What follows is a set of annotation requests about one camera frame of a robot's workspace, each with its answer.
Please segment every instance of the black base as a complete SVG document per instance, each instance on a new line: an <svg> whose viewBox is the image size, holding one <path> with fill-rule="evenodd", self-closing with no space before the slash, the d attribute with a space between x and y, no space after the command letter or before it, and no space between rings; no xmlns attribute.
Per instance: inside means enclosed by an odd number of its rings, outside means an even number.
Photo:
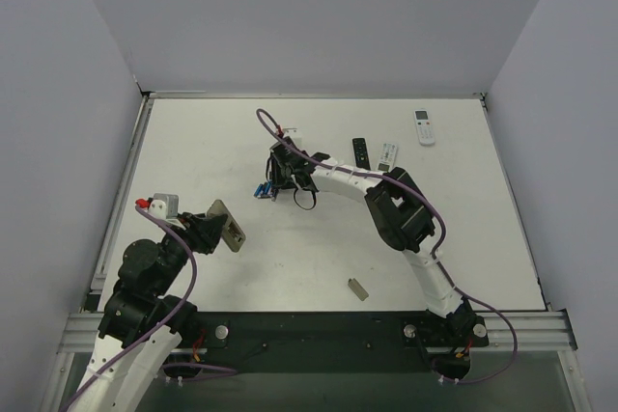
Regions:
<svg viewBox="0 0 618 412"><path fill-rule="evenodd" d="M209 364L242 372L415 372L426 371L419 344L404 327L416 327L425 347L465 347L465 336L449 333L447 321L425 311L379 313L198 313L207 330ZM477 323L483 319L477 316ZM226 339L215 329L225 325ZM473 346L487 346L472 336ZM192 341L182 344L191 347Z"/></svg>

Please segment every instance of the small metal block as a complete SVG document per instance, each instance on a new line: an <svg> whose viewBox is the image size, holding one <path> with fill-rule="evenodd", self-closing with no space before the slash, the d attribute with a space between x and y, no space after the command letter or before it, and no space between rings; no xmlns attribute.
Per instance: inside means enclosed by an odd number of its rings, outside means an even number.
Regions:
<svg viewBox="0 0 618 412"><path fill-rule="evenodd" d="M364 301L369 297L367 290L363 288L356 279L348 279L348 287L350 287L350 289L361 301Z"/></svg>

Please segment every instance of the cable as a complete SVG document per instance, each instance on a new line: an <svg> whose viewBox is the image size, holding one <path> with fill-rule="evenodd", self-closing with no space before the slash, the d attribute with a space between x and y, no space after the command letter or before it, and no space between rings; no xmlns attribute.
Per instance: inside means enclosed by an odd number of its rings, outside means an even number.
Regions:
<svg viewBox="0 0 618 412"><path fill-rule="evenodd" d="M163 364L161 366L161 369L165 370L165 369L173 369L173 368L178 368L178 367L189 367L191 369L202 369L206 371L220 371L221 372L221 373L215 373L215 374L208 375L208 376L202 375L202 376L194 376L193 378L183 378L183 382L213 380L215 378L224 378L226 376L234 376L239 373L236 369L230 369L229 367L209 366L208 364L194 364L192 362L173 362L169 364Z"/></svg>
<svg viewBox="0 0 618 412"><path fill-rule="evenodd" d="M277 135L277 133L274 132L274 130L272 130L266 121L264 121L264 118L262 117L262 115L266 116L273 124L275 127L279 128L281 127L279 125L279 123L270 115L270 113L268 111L266 111L263 108L258 108L255 112L256 116L258 117L258 121L260 121L260 124L262 124L264 126L264 128L267 130L267 132L274 137L281 145L283 145L287 150L291 151L292 153L296 154L297 156L300 156L301 158L303 158L306 161L309 161L310 163L316 165L316 166L320 166L321 168L325 168L328 170L332 170L333 168L336 169L337 171L341 171L343 173L346 174L350 174L352 176L356 176L359 178L373 178L373 179L381 179L381 180L385 180L387 182L392 183L393 185L395 185L396 187L399 187L405 191L407 191L410 195L413 195L419 202L421 202L425 208L433 215L433 217L435 217L436 221L438 222L438 224L440 225L440 237L438 238L437 242L435 243L434 247L432 248L431 251L431 256L434 259L434 261L437 261L436 265L438 266L438 268L442 271L442 273L444 274L444 277L446 277L446 280L448 281L449 285L451 285L453 287L453 290L456 291L459 295L461 295L464 298L467 298L468 300L483 306L484 308L489 309L491 312L495 313L497 316L499 316L502 320L504 320L504 322L507 324L507 326L509 327L509 330L511 331L511 335L513 336L513 353L511 355L511 358L509 359L509 362L507 362L507 364L505 364L502 368L498 369L497 371L490 373L489 375L486 376L482 376L480 378L475 378L475 379L471 379L471 380L457 380L454 378L447 378L447 377L443 377L443 379L445 381L448 381L450 383L457 383L458 385L472 385L472 384L477 384L477 383L482 383L484 381L487 381L491 378L494 378L497 375L500 375L501 373L503 373L504 371L506 371L507 369L509 369L513 363L515 362L515 360L517 359L518 356L518 350L519 350L519 344L518 344L518 335L515 331L515 327L513 326L513 324L511 323L511 321L499 310L497 310L494 306L491 306L490 304L481 301L480 299L474 298L473 296L470 296L468 293L466 293L465 291L463 291L461 288L459 288L457 285L455 285L455 281L453 280L453 278L450 276L450 274L448 273L448 271L446 270L446 267L444 267L444 264L442 264L442 262L440 262L437 259L437 256L435 255L435 253L437 252L437 249L442 245L442 243L444 243L444 240L446 239L446 223L444 222L444 219L442 219L442 216L437 212L437 210L435 209L435 207L429 203L429 201L420 193L418 193L417 191L415 191L414 189L408 187L407 185L399 182L396 179L393 178L389 178L387 176L383 176L381 174L374 174L374 173L365 173L365 172L357 172L357 171L352 171L350 169L344 168L343 166L329 166L327 164L324 164L316 159L313 159L312 157L310 157L309 155L303 153L302 151L300 151L299 149L297 149L296 147L294 147L293 145L287 143L285 140L283 140L282 137L280 137L279 135Z"/></svg>
<svg viewBox="0 0 618 412"><path fill-rule="evenodd" d="M183 306L183 304L186 302L186 300L188 299L189 295L191 294L191 292L193 291L193 287L195 287L195 281L197 280L197 261L195 260L195 257L193 256L193 252L191 251L191 249L189 248L189 246L184 242L184 240L182 238L180 238L180 236L175 233L168 225L165 221L162 221L160 219L155 219L154 217L152 217L148 212L146 212L145 210L143 210L141 207L136 206L135 210L137 212L139 212L142 216L144 216L146 219L148 219L149 221L151 221L154 224L157 224L165 233L167 233L168 235L170 235L172 238L174 238L176 241L179 242L179 244L182 246L182 248L186 251L186 254L189 257L189 260L191 261L191 269L192 269L192 273L191 273L191 281L189 282L189 286L186 289L186 292L184 293L184 296L181 298L181 300L179 301L179 303L174 307L174 309L167 315L165 316L161 321L159 321L151 330L149 330L148 332L146 332L144 335L142 335L140 338L138 338L137 340L135 340L135 342L133 342L132 344L130 344L129 346L127 346L125 349L123 349L121 352L119 352L118 354L116 354L114 357L112 357L109 361L107 361L105 364L103 364L100 369L97 370L97 372L91 376L90 378L88 378L88 380L86 380L86 382L81 386L81 388L79 388L75 394L73 396L71 396L69 398L69 400L65 403L65 405L63 405L59 412L67 412L69 410L69 407L81 396L84 394L84 392L90 387L90 385L92 385L95 381L97 381L97 378L102 375L103 373L105 373L105 371L107 369L109 369L111 366L113 366L117 361L119 361L120 359L122 359L123 357L125 357L127 354L129 354L133 349L135 349L138 345L140 345L141 343L143 343L145 340L147 340L154 332L156 332L159 328L161 328L163 325L165 325L173 316L176 315L176 313L181 309L181 307Z"/></svg>
<svg viewBox="0 0 618 412"><path fill-rule="evenodd" d="M296 203L296 206L298 206L300 209L304 209L305 211L310 211L314 207L316 207L316 205L318 204L318 197L316 196L316 192L311 192L311 198L313 199L313 204L311 205L311 207L305 207L305 206L302 206L296 199L296 193L298 193L298 190L299 189L296 188L292 196L294 198L294 203Z"/></svg>

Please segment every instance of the red connector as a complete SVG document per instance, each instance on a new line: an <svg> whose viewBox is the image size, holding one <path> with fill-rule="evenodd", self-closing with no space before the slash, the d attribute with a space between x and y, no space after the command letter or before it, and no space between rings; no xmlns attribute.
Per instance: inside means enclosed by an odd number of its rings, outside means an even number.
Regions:
<svg viewBox="0 0 618 412"><path fill-rule="evenodd" d="M148 200L144 200L143 198L140 198L138 200L135 200L135 204L143 209L148 209L151 205L151 202L149 202Z"/></svg>

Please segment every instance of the screw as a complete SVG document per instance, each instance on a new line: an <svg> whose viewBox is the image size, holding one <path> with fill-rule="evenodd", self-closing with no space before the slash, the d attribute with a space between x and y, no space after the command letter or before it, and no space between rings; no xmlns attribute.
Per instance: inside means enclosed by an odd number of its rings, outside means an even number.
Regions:
<svg viewBox="0 0 618 412"><path fill-rule="evenodd" d="M404 327L404 336L406 338L414 338L416 336L416 327L414 325L406 325Z"/></svg>
<svg viewBox="0 0 618 412"><path fill-rule="evenodd" d="M472 333L478 338L485 338L487 336L487 328L482 323L477 323L474 325Z"/></svg>
<svg viewBox="0 0 618 412"><path fill-rule="evenodd" d="M230 331L225 325L219 325L214 329L214 335L217 337L218 340L225 340L226 338L228 338L228 333L230 333Z"/></svg>

